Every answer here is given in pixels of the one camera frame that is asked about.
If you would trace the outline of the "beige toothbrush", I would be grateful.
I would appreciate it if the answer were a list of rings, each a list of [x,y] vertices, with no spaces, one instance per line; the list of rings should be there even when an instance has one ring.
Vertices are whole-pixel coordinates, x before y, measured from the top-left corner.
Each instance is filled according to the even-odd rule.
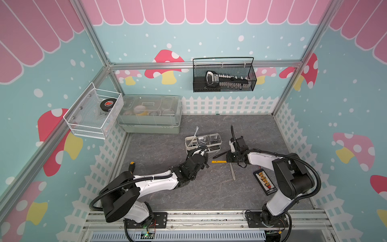
[[[198,130],[199,130],[199,127],[196,126],[196,131],[195,131],[194,136],[193,136],[193,138],[192,138],[192,140],[190,142],[190,147],[194,147],[194,146],[198,145],[198,142],[197,142],[197,132],[198,132]]]

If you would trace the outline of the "grey toothbrush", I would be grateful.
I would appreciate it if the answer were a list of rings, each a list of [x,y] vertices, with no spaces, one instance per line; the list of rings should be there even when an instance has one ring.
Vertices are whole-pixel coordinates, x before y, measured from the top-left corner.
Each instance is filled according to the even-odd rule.
[[[235,176],[235,172],[234,172],[234,169],[233,169],[233,165],[231,163],[230,163],[230,170],[231,170],[232,178],[235,181],[236,180],[236,176]]]

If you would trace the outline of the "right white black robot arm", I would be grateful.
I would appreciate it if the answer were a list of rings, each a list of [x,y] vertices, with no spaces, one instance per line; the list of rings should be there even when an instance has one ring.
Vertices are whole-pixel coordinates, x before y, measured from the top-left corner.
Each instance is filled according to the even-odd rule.
[[[261,223],[274,227],[285,218],[285,213],[300,200],[313,197],[321,189],[318,172],[295,153],[279,154],[261,149],[249,149],[244,138],[231,138],[226,161],[240,167],[257,165],[274,172],[277,191],[261,212]]]

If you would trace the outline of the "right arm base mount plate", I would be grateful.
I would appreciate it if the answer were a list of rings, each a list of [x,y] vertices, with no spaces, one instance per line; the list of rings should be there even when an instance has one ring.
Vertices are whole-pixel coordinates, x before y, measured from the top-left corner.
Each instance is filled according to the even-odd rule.
[[[269,212],[246,210],[245,218],[249,228],[288,228],[288,219],[285,214],[272,216]]]

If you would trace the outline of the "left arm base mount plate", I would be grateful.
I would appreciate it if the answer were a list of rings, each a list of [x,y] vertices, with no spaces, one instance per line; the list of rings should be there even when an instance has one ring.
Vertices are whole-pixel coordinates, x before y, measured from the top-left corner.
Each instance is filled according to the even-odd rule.
[[[153,215],[151,215],[141,223],[137,223],[134,220],[127,219],[125,221],[125,225],[129,229],[166,228],[167,217],[168,217],[167,212],[154,212]]]

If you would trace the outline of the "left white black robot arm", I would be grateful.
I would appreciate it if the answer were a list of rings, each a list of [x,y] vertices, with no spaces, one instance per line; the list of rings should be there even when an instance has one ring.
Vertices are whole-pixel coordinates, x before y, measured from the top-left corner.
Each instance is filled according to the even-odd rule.
[[[195,180],[200,170],[209,167],[207,148],[202,146],[190,151],[183,163],[163,173],[133,175],[133,167],[134,164],[112,180],[89,204],[90,210],[104,213],[107,223],[125,219],[143,227],[151,225],[155,215],[149,203],[138,199],[160,191],[179,189]]]

